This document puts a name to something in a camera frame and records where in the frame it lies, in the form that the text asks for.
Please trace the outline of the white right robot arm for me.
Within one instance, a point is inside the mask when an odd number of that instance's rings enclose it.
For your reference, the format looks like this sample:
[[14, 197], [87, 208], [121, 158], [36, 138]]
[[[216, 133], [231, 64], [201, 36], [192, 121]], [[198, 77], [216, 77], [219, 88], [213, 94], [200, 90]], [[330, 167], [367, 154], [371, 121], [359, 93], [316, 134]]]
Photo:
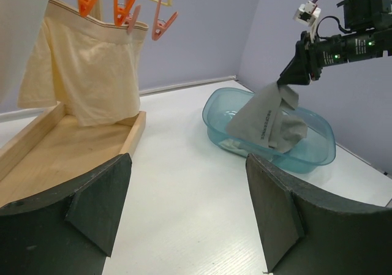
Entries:
[[283, 85], [309, 85], [317, 81], [324, 67], [391, 56], [391, 0], [344, 0], [342, 32], [321, 37], [318, 27], [302, 32], [295, 55], [277, 81]]

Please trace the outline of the grey underwear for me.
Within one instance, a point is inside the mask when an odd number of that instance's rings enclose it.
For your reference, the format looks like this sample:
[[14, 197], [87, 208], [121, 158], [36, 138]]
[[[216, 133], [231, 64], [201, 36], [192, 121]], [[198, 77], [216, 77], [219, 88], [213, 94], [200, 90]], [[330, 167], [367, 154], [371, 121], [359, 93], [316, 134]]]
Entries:
[[291, 87], [270, 83], [256, 92], [235, 114], [225, 131], [231, 137], [266, 148], [277, 114], [284, 107], [296, 109], [298, 102], [299, 95]]
[[219, 142], [219, 146], [242, 156], [247, 156], [249, 153], [265, 153], [265, 149], [287, 153], [306, 137], [307, 124], [300, 117], [279, 112], [274, 119], [266, 148], [257, 148], [255, 145], [232, 139]]

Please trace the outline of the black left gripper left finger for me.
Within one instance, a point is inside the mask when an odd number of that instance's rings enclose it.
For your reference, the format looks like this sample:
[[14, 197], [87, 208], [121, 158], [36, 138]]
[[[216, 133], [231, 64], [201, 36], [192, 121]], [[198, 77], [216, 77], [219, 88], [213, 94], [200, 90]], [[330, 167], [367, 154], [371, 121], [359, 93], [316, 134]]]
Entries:
[[58, 186], [1, 207], [1, 274], [102, 274], [130, 183], [120, 154]]

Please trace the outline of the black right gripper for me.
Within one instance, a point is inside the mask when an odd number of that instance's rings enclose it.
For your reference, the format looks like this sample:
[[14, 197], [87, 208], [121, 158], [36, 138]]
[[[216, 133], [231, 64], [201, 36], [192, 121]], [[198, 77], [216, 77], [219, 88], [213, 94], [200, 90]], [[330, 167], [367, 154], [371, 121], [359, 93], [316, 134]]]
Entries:
[[344, 47], [345, 37], [340, 34], [311, 42], [310, 33], [303, 31], [296, 43], [295, 55], [280, 74], [277, 84], [310, 85], [311, 80], [321, 77], [324, 67], [348, 61]]

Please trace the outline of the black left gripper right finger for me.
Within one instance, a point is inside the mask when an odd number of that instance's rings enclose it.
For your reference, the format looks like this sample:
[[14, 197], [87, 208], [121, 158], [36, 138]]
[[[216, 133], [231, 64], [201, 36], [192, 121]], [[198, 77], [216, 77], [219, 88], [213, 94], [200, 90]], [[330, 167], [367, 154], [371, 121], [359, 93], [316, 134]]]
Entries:
[[391, 273], [389, 208], [332, 194], [254, 154], [246, 174], [267, 273]]

